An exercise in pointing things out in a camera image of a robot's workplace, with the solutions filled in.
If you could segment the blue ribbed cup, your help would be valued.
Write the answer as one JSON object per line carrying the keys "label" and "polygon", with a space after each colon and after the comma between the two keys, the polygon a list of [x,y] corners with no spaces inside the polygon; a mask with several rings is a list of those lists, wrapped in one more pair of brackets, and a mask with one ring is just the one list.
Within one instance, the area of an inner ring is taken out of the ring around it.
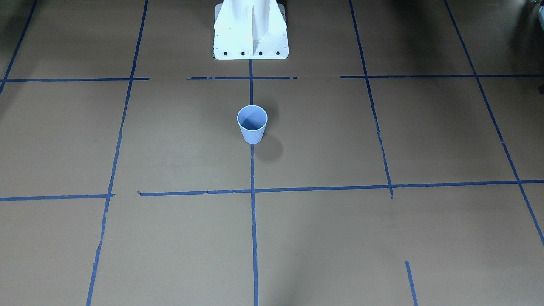
{"label": "blue ribbed cup", "polygon": [[243,139],[249,145],[256,145],[261,141],[268,124],[268,114],[261,106],[243,107],[239,110],[236,119]]}

